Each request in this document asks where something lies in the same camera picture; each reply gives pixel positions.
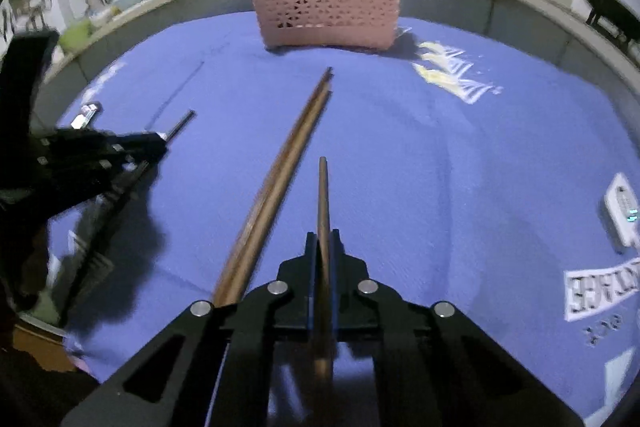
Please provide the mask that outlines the brown wooden chopstick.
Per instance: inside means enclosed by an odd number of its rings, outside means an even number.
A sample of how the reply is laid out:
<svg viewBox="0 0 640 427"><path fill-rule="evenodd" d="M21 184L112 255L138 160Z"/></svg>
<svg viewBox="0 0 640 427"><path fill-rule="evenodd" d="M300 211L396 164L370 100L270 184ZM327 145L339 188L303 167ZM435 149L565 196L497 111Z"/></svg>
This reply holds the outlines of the brown wooden chopstick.
<svg viewBox="0 0 640 427"><path fill-rule="evenodd" d="M317 216L316 295L314 295L314 373L319 386L328 387L333 375L333 326L331 297L329 169L324 156L319 159Z"/></svg>

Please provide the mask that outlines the dark chopstick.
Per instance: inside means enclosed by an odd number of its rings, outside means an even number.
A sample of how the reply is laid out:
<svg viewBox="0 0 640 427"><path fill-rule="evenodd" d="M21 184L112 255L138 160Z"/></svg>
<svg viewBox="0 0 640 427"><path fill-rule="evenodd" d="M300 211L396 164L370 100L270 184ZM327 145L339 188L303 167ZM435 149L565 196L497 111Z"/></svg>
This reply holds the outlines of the dark chopstick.
<svg viewBox="0 0 640 427"><path fill-rule="evenodd" d="M188 110L166 134L164 134L164 140L166 143L170 143L173 139L177 138L180 132L186 127L187 124L196 116L193 109Z"/></svg>

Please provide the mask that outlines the green bowl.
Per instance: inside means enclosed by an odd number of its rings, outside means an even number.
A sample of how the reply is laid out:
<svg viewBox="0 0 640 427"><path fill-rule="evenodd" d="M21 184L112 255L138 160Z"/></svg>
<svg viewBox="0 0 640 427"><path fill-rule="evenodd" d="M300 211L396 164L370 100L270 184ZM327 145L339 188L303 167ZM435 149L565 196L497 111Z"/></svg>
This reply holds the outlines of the green bowl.
<svg viewBox="0 0 640 427"><path fill-rule="evenodd" d="M90 39L93 33L91 20L83 18L67 27L60 38L58 45L64 54L72 54L79 51Z"/></svg>

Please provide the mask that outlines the blue printed tablecloth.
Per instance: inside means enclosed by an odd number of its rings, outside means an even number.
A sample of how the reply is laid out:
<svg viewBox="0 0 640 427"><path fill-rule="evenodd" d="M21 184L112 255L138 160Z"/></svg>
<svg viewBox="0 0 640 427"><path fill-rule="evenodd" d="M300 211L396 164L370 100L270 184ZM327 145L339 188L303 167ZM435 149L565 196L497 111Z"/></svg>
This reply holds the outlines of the blue printed tablecloth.
<svg viewBox="0 0 640 427"><path fill-rule="evenodd" d="M207 298L273 159L322 72L332 95L254 275L270 281L317 220L371 277L428 306L451 301L589 426L639 370L639 257L618 253L602 199L639 182L630 122L603 90L518 50L405 18L383 54L268 51L250 13L171 26L81 93L100 128L194 121L122 213L111 271L79 303L66 347L107 379Z"/></svg>

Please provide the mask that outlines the white small electronic device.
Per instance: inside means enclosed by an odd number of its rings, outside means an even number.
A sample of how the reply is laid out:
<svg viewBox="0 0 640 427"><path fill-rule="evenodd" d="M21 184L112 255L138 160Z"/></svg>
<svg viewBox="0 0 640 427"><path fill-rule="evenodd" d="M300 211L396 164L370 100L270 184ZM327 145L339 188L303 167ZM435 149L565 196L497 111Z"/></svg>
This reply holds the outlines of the white small electronic device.
<svg viewBox="0 0 640 427"><path fill-rule="evenodd" d="M614 237L623 248L639 250L639 199L628 178L618 172L603 196L605 212L613 225Z"/></svg>

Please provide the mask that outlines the black wok on stove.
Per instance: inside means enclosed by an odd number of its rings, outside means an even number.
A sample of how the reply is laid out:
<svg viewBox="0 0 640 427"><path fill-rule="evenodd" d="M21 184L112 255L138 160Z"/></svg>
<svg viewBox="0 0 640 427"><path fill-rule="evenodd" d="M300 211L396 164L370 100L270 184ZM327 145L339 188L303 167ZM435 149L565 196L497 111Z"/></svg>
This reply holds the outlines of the black wok on stove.
<svg viewBox="0 0 640 427"><path fill-rule="evenodd" d="M586 0L590 11L586 25L600 32L629 56L633 44L639 43L639 19L620 0Z"/></svg>

